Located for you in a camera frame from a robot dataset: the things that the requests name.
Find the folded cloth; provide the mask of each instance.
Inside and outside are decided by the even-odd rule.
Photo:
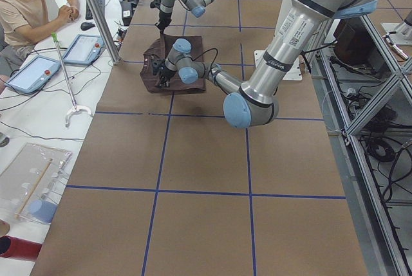
[[[153,63],[152,61],[161,61],[166,58],[169,54],[174,42],[183,38],[190,42],[192,45],[191,55],[195,59],[203,53],[203,43],[201,41],[201,36],[170,36],[164,33],[160,34],[160,38],[154,41],[152,45],[143,53],[144,55],[144,65],[140,72],[140,77],[143,80],[144,86],[150,93],[201,93],[206,90],[205,79],[201,78],[196,80],[192,84],[185,84],[180,80],[178,74],[175,74],[173,78],[170,79],[168,86],[164,86],[160,82],[160,73],[156,75],[153,74]],[[200,56],[196,61],[203,62],[203,55]]]

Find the t-shirt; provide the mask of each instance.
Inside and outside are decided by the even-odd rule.
[[[34,44],[16,33],[16,28],[27,24],[36,28],[48,22],[46,0],[0,0],[0,23],[5,30],[5,41],[12,46]]]

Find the red cylinder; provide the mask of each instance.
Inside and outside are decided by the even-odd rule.
[[[13,236],[0,237],[0,257],[16,260],[36,261],[42,244]]]

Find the person's arm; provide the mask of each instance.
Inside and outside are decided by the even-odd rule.
[[[24,38],[30,41],[32,44],[36,44],[39,41],[49,37],[53,32],[56,32],[60,27],[67,24],[73,15],[73,10],[71,7],[62,6],[59,9],[59,14],[56,19],[50,21],[49,23],[32,28],[29,24],[20,26],[15,29],[15,31],[21,34]]]
[[[79,17],[79,0],[67,0],[70,5],[70,8],[73,10],[72,15],[70,16],[72,20],[75,20]]]

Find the black mouse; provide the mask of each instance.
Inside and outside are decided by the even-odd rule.
[[[80,25],[80,29],[81,30],[89,30],[90,28],[92,28],[92,27],[95,27],[96,25],[94,24],[94,23],[92,23],[92,22],[83,22],[81,25]]]

